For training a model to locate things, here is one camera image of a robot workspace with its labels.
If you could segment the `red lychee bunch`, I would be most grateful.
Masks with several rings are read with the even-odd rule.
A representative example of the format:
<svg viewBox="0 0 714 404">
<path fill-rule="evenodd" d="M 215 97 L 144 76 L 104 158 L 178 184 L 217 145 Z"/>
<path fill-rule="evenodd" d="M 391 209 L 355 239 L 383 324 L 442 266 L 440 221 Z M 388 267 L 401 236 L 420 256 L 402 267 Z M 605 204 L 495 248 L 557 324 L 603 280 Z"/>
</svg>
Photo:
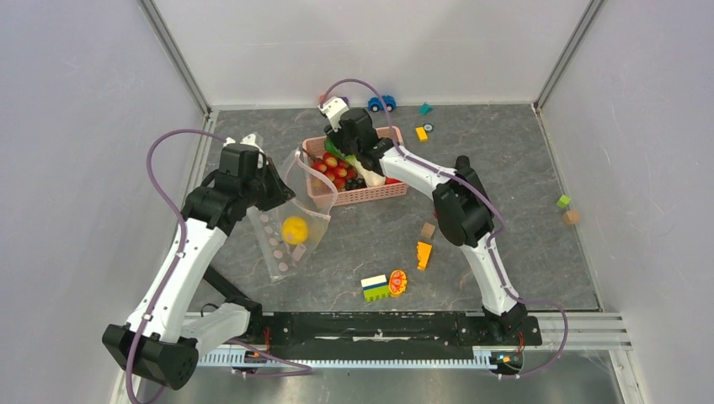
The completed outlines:
<svg viewBox="0 0 714 404">
<path fill-rule="evenodd" d="M 311 164 L 312 168 L 324 174 L 338 191 L 343 191 L 348 178 L 356 178 L 353 168 L 348 168 L 346 163 L 338 162 L 336 156 L 325 152 L 321 158 L 316 158 Z"/>
</svg>

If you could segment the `yellow lemon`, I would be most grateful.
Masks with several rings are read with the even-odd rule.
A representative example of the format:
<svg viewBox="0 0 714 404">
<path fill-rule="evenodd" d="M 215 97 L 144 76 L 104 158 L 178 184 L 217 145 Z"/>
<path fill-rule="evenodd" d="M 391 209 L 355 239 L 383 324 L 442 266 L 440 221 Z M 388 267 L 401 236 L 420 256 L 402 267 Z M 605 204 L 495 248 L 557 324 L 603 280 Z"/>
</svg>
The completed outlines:
<svg viewBox="0 0 714 404">
<path fill-rule="evenodd" d="M 296 246 L 307 240 L 309 237 L 309 227 L 304 219 L 293 215 L 283 221 L 281 233 L 286 243 Z"/>
</svg>

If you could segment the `clear zip top bag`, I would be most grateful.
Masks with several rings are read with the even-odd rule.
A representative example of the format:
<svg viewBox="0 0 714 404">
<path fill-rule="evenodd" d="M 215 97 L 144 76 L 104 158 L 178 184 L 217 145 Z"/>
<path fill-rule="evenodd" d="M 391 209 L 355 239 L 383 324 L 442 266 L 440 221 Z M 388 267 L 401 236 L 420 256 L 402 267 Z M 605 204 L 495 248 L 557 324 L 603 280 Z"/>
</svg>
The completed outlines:
<svg viewBox="0 0 714 404">
<path fill-rule="evenodd" d="M 318 207 L 307 194 L 307 180 L 320 179 L 328 185 L 331 192 L 336 194 L 338 190 L 324 174 L 312 168 L 311 162 L 303 147 L 291 151 L 277 168 L 296 197 L 272 210 L 248 209 L 247 218 L 253 226 L 269 277 L 273 281 L 291 275 L 306 266 L 308 258 L 322 240 L 331 220 L 330 210 L 333 205 Z M 304 219 L 309 227 L 307 240 L 296 246 L 286 243 L 281 233 L 283 221 L 293 215 Z"/>
</svg>

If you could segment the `green white bok choy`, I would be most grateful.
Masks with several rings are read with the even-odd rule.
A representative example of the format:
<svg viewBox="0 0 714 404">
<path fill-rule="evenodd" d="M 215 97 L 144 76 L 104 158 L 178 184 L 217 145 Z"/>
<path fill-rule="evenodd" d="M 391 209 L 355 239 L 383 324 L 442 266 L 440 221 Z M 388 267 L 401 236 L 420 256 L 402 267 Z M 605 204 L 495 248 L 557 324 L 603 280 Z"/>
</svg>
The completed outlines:
<svg viewBox="0 0 714 404">
<path fill-rule="evenodd" d="M 344 155 L 329 139 L 326 139 L 323 145 L 326 152 L 330 152 L 337 157 L 338 162 L 346 163 L 348 168 L 353 168 L 355 177 L 363 179 L 367 187 L 371 188 L 386 184 L 385 177 L 365 168 L 356 156 Z"/>
</svg>

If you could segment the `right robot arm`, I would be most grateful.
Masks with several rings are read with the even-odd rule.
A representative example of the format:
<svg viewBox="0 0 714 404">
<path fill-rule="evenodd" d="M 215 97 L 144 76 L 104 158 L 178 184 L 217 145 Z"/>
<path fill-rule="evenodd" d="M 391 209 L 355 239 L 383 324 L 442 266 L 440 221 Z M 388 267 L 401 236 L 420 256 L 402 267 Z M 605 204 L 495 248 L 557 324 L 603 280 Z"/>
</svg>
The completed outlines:
<svg viewBox="0 0 714 404">
<path fill-rule="evenodd" d="M 321 114 L 328 139 L 343 154 L 432 200 L 441 234 L 460 248 L 477 280 L 488 336 L 496 343 L 515 338 L 527 309 L 504 270 L 494 236 L 496 210 L 468 158 L 459 156 L 449 168 L 419 157 L 399 141 L 378 136 L 365 109 L 323 108 Z"/>
</svg>

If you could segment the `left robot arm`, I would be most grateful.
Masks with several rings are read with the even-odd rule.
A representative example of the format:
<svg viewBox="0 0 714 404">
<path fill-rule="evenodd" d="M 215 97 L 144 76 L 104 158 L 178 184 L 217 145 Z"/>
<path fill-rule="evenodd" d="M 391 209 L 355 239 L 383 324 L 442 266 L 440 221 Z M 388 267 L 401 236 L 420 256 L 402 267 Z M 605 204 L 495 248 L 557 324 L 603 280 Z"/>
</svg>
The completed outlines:
<svg viewBox="0 0 714 404">
<path fill-rule="evenodd" d="M 122 325 L 110 324 L 102 343 L 130 375 L 181 389 L 203 356 L 231 338 L 254 343 L 264 334 L 262 306 L 210 269 L 246 214 L 276 208 L 295 196 L 266 157 L 255 134 L 227 139 L 218 169 L 186 198 L 174 243 L 150 289 Z M 192 325 L 184 322 L 202 279 L 226 300 Z"/>
</svg>

